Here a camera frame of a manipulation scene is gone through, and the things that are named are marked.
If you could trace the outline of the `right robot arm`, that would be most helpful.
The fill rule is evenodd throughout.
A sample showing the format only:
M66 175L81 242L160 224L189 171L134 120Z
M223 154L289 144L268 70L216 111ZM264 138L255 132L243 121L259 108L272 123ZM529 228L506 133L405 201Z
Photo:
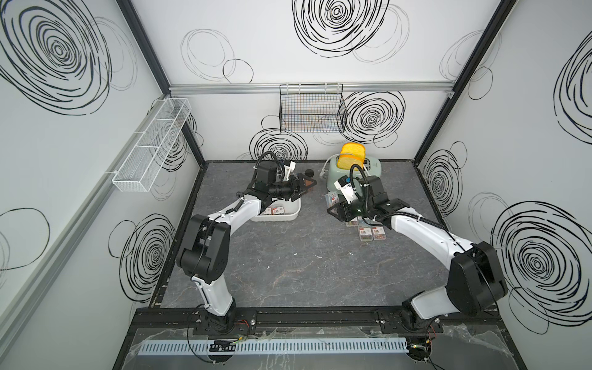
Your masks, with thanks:
M448 270L447 283L423 291L402 303L401 320L418 330L439 316L460 313L475 317L496 305L509 289L494 247L456 236L408 203L389 198L379 177L355 164L335 182L338 203L328 213L342 222L368 218L414 241Z

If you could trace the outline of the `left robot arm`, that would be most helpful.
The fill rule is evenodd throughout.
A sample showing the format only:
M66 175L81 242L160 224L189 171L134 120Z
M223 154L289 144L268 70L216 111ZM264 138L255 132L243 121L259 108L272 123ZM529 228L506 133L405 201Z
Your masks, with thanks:
M279 160L267 151L255 162L253 176L237 200L213 214L195 214L189 221L177 266L197 286L206 319L221 331L232 331L236 322L236 301L224 277L231 235L277 201L296 201L316 185L312 169L303 174L294 169L294 161Z

